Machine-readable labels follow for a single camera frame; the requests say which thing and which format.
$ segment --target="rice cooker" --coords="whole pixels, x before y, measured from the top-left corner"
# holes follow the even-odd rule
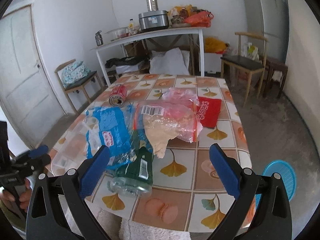
[[[167,11],[149,11],[139,14],[141,32],[164,30],[169,27]]]

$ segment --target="human hand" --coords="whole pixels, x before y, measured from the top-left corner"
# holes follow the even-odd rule
[[[32,189],[30,188],[30,181],[27,178],[25,178],[25,186],[27,190],[20,195],[19,201],[20,201],[20,208],[23,209],[25,212],[27,212],[31,195],[32,195]],[[7,190],[4,190],[2,193],[0,193],[0,199],[9,210],[14,212],[12,207],[12,202],[14,202],[15,199],[11,193],[9,193]]]

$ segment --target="blue plastic basket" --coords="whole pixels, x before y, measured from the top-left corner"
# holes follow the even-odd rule
[[[275,160],[265,167],[262,175],[271,176],[275,172],[281,175],[285,190],[287,191],[288,199],[290,201],[297,189],[297,177],[294,169],[289,163],[283,160]],[[261,194],[256,195],[256,208],[258,207],[260,196]]]

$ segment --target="white door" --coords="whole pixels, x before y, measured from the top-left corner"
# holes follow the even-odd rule
[[[30,6],[0,20],[0,99],[27,146],[39,144],[64,115],[39,60]]]

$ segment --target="white table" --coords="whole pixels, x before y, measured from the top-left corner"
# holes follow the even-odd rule
[[[106,79],[108,87],[111,85],[110,80],[108,78],[108,74],[106,71],[106,68],[104,66],[104,63],[101,60],[99,51],[103,49],[108,49],[117,45],[122,45],[124,43],[131,43],[134,41],[140,41],[144,39],[150,39],[155,37],[162,37],[162,36],[170,36],[170,35],[182,35],[182,34],[198,34],[199,35],[199,48],[200,48],[200,71],[201,76],[204,76],[204,43],[203,43],[203,27],[187,27],[187,28],[169,28],[165,30],[159,30],[159,31],[153,31],[153,32],[146,32],[146,33],[140,33],[133,36],[120,38],[118,40],[112,41],[108,44],[95,47],[94,49],[97,53],[97,57],[103,72],[103,75]]]

